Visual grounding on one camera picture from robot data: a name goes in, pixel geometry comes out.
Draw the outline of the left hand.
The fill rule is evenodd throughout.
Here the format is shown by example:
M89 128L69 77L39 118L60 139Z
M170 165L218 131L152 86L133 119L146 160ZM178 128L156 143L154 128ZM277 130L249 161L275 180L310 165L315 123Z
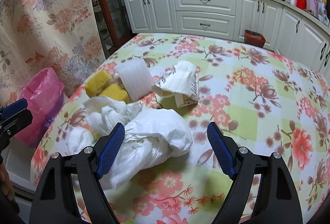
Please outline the left hand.
M13 190L13 186L9 179L9 174L4 164L0 165L0 180L1 180L1 191L9 200L13 200L15 197L15 192Z

